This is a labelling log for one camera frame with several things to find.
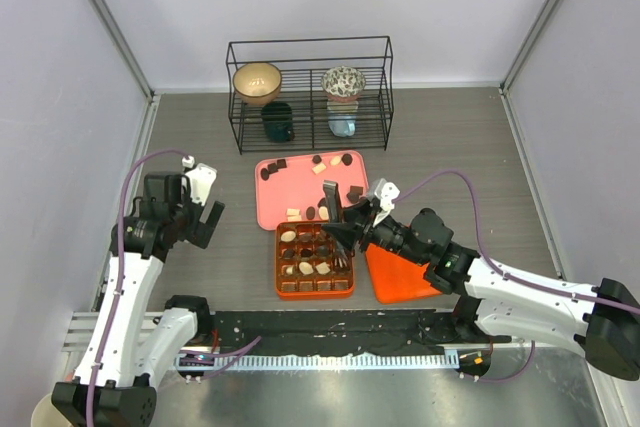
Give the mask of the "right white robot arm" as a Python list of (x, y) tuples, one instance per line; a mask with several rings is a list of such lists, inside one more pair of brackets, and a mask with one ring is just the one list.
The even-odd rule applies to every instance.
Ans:
[(345, 251), (379, 247), (424, 267), (425, 280), (459, 299), (451, 327), (465, 342), (481, 335), (522, 338), (583, 357), (599, 371), (626, 381), (639, 378), (639, 302), (621, 282), (572, 283), (499, 264), (453, 239), (430, 208), (404, 225), (363, 198), (331, 207), (323, 229)]

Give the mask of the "orange chocolate box tray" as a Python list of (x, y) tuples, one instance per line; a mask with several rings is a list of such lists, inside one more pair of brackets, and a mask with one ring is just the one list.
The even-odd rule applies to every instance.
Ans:
[(282, 300), (344, 299), (355, 290), (354, 261), (339, 255), (324, 222), (284, 222), (275, 230), (274, 286)]

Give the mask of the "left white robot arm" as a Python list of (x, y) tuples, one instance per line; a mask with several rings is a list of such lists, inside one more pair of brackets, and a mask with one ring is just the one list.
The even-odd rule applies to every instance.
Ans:
[(206, 206), (215, 169), (199, 164), (145, 176), (143, 192), (112, 231), (106, 290), (73, 378), (57, 383), (53, 406), (72, 426), (148, 426), (157, 391), (179, 351), (205, 344), (213, 321), (205, 298), (174, 295), (158, 325), (140, 337), (150, 295), (177, 243), (205, 249), (224, 205)]

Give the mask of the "pink tray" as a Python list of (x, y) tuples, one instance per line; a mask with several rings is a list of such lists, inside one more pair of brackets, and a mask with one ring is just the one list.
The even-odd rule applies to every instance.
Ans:
[(310, 207), (319, 207), (326, 181), (337, 183), (342, 205), (349, 206), (357, 193), (368, 190), (362, 155), (342, 150), (259, 161), (255, 167), (258, 225), (272, 231), (291, 218), (304, 220)]

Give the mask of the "orange box lid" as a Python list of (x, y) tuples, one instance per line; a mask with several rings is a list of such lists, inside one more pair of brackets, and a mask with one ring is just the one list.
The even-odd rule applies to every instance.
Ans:
[(396, 304), (440, 296), (441, 292), (425, 280), (426, 268), (370, 245), (365, 252), (373, 290), (383, 304)]

